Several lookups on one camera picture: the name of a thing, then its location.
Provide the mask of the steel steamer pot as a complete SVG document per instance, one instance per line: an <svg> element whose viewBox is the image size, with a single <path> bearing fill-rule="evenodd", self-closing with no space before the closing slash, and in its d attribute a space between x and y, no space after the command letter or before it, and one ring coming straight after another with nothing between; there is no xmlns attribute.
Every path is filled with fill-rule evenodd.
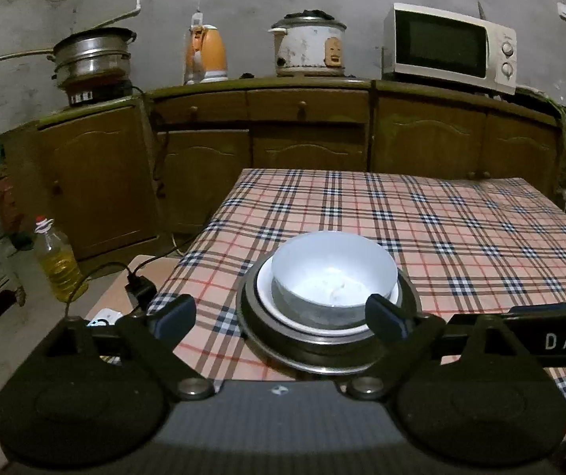
<svg viewBox="0 0 566 475"><path fill-rule="evenodd" d="M135 31L122 27L101 27L72 34L53 47L52 78L59 88L98 78L128 78L131 73L129 45L136 39Z"/></svg>

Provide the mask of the brown wooden cabinet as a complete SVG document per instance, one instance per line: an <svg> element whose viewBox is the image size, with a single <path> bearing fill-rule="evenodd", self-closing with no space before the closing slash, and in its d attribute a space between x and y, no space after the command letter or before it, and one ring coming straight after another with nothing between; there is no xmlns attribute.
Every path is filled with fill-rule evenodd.
<svg viewBox="0 0 566 475"><path fill-rule="evenodd" d="M158 253L200 230L249 167L566 181L566 109L519 90L471 95L345 78L135 90L0 135L18 230L54 219L80 262Z"/></svg>

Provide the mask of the black power adapter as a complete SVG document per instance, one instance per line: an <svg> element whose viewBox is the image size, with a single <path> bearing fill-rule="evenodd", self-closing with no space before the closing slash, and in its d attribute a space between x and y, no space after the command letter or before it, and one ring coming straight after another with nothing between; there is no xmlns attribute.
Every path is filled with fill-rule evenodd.
<svg viewBox="0 0 566 475"><path fill-rule="evenodd" d="M126 280L125 292L131 303L132 312L146 314L158 291L155 284L147 277L136 275L134 272L130 272Z"/></svg>

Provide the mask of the white microwave oven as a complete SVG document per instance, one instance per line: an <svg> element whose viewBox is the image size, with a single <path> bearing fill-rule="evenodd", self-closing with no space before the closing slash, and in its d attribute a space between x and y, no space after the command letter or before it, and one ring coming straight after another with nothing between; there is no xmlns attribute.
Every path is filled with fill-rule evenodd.
<svg viewBox="0 0 566 475"><path fill-rule="evenodd" d="M446 10L396 3L384 21L382 76L433 78L512 95L517 87L512 28Z"/></svg>

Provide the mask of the induction cooker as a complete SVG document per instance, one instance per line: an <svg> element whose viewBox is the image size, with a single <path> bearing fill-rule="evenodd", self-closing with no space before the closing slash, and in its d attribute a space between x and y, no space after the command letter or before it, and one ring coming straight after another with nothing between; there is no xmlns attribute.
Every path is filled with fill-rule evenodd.
<svg viewBox="0 0 566 475"><path fill-rule="evenodd" d="M80 107L128 97L133 93L129 80L85 80L64 88L68 105Z"/></svg>

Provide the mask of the orange electric kettle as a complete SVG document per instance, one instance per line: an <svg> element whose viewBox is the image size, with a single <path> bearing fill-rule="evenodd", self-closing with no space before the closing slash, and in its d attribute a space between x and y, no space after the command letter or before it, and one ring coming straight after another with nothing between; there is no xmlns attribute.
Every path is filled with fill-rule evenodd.
<svg viewBox="0 0 566 475"><path fill-rule="evenodd" d="M226 50L221 33L212 25L194 25L186 36L185 85L227 80Z"/></svg>

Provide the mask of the plaid checkered tablecloth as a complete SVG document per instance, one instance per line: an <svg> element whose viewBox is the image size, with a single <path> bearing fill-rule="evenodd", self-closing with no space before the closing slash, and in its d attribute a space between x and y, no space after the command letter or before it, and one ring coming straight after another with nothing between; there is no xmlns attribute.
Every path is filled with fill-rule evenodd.
<svg viewBox="0 0 566 475"><path fill-rule="evenodd" d="M566 214L527 181L247 168L152 301L196 300L178 356L214 380L298 378L244 341L236 293L263 255L315 230L382 245L444 319L566 301Z"/></svg>

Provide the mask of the cooking oil bottle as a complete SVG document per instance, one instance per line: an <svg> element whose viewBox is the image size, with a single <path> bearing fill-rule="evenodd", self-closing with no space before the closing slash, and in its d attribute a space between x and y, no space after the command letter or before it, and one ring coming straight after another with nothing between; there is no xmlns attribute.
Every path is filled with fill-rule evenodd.
<svg viewBox="0 0 566 475"><path fill-rule="evenodd" d="M58 301L74 301L87 290L72 246L54 219L35 218L35 254Z"/></svg>

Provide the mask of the small steel bowl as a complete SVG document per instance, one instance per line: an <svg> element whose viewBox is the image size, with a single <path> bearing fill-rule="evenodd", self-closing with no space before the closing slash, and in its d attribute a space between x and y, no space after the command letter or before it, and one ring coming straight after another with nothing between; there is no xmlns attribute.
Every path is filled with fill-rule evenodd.
<svg viewBox="0 0 566 475"><path fill-rule="evenodd" d="M265 300L266 310L269 311L276 319L278 319L283 324L292 327L292 329L301 331L302 333L315 333L315 334L319 334L320 336L328 336L328 337L340 337L340 336L344 337L344 336L348 336L351 333L359 333L361 330L365 328L369 329L369 327L366 324L360 324L360 325L355 325L353 327L336 328L336 329L319 328L316 326L304 326L302 324L299 324L297 326L292 326L292 320L283 314L283 299L280 295L279 290L274 285L274 275L272 274L272 270L271 270L271 277L272 277L272 282L269 286L269 289L272 289L272 292L274 292L274 296Z"/></svg>

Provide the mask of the small white shallow bowl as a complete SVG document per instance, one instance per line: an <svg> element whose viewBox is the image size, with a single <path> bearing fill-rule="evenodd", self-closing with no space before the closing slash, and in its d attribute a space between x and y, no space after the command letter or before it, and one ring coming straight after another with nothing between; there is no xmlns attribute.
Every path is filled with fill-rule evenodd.
<svg viewBox="0 0 566 475"><path fill-rule="evenodd" d="M400 298L399 271L390 255L378 258L330 255L297 260L292 264L292 287L285 289L274 273L274 285L283 299L283 314L292 326L348 328L365 323L366 299Z"/></svg>

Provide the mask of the white deep porcelain bowl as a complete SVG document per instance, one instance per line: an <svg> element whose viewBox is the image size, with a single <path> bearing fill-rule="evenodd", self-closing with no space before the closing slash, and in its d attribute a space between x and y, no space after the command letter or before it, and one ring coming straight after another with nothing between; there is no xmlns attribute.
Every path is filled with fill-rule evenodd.
<svg viewBox="0 0 566 475"><path fill-rule="evenodd" d="M283 243L271 257L271 275L283 314L324 329L362 324L367 299L389 297L398 283L397 265L382 245L333 230Z"/></svg>

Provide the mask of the white rice cooker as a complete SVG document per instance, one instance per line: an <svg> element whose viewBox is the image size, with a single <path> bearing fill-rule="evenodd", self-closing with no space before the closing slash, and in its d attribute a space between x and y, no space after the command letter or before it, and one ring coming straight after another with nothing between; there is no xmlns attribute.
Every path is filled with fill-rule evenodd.
<svg viewBox="0 0 566 475"><path fill-rule="evenodd" d="M345 31L345 24L321 10L286 14L268 30L277 76L343 76Z"/></svg>

